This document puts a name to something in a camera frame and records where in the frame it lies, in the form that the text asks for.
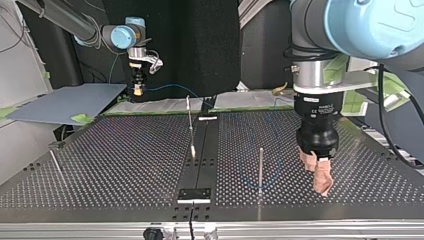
black curtain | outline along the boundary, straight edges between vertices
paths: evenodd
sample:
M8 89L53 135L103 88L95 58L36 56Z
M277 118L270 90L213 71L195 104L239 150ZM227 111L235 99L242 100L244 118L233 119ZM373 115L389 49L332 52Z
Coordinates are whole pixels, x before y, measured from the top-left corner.
M146 20L148 48L160 53L164 67L149 76L149 88L182 84L200 96L232 91L240 81L240 27L237 0L103 0L111 24L127 16ZM123 59L125 76L130 75ZM140 100L185 97L168 88Z

perforated metal table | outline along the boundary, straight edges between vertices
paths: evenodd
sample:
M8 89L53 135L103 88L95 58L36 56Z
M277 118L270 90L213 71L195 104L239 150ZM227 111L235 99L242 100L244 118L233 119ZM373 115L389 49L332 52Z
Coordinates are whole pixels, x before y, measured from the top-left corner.
M313 191L313 176L298 159L295 130L300 123L293 111L217 116L215 121L195 122L194 160L186 115L99 118L58 152L62 172L45 155L0 186L0 223L4 223L0 239L4 229L11 232L8 226L32 226L20 223L49 223L43 225L45 230L66 224L73 231L96 223L101 225L88 226L104 231L102 224L134 227L134 222L143 223L137 229L152 223L185 229L190 220L203 229L204 224L255 229L266 223L292 229L293 221L308 227L306 223L316 221L339 224L340 229L344 221L349 221L347 226L352 221L362 226L365 221L367 229L374 229L369 228L370 221L380 222L379 226L385 221L384 226L391 226L386 232L403 234L403 227L415 224L417 236L424 237L423 177L395 161L348 120L337 124L335 185L329 198L323 198ZM262 197L258 194L261 147ZM195 188L210 188L211 203L177 204L180 189ZM244 225L232 225L241 222ZM125 236L133 236L133 231Z

white wall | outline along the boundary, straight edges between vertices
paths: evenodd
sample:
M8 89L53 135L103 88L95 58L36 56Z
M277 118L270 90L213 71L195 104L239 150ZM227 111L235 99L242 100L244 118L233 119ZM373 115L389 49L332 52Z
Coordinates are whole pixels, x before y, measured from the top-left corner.
M12 18L5 10L0 9L0 14L17 33L21 34L22 26L18 25L20 14L16 12L14 2L2 0L0 5L15 15ZM19 38L0 18L0 51L12 46L18 40ZM24 102L49 91L49 86L42 77L44 68L38 59L34 49L23 43L7 52L0 53L0 108Z
M0 5L9 9L13 16L0 9L0 14L21 34L18 25L20 13L13 1L0 0ZM0 51L18 41L18 37L0 18ZM37 95L47 93L51 87L42 77L44 67L32 47L20 43L10 51L0 53L0 108L26 102ZM53 124L25 123L0 120L0 184L8 180L23 167L47 152L54 141Z

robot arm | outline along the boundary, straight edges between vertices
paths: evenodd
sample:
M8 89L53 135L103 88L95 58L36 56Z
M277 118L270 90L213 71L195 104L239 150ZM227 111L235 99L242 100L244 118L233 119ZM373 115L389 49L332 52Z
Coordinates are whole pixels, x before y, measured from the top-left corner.
M292 0L291 9L291 49L285 55L295 65L295 110L302 118L297 141L304 153L313 151L318 160L331 159L338 149L338 134L331 122L341 111L348 78L326 82L325 66L343 53L422 71L424 3Z
M101 44L127 50L130 67L133 69L135 95L142 95L142 87L147 81L145 67L149 63L150 74L155 74L163 66L159 54L149 51L146 44L146 24L144 19L127 17L124 25L100 27L96 21L73 9L63 0L18 0L31 10L73 34L78 44L99 48Z

metal pin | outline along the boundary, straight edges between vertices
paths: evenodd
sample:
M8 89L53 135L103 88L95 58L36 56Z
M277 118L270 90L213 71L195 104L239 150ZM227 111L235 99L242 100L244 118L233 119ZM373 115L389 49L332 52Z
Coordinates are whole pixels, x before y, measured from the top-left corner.
M194 158L196 158L196 148L194 147L193 122L191 120L190 96L188 96L188 95L187 95L187 98L186 98L186 103L187 103L188 122L189 122L189 130L190 130L190 137L191 137L190 149L191 149L191 156L194 159Z
M57 161L56 154L54 153L53 149L50 149L49 152L50 152L50 155L52 156L54 165L56 166L57 170L60 173L62 173L62 169L60 168L59 161Z
M262 180L263 180L263 165L264 165L264 149L259 149L259 195L262 195Z

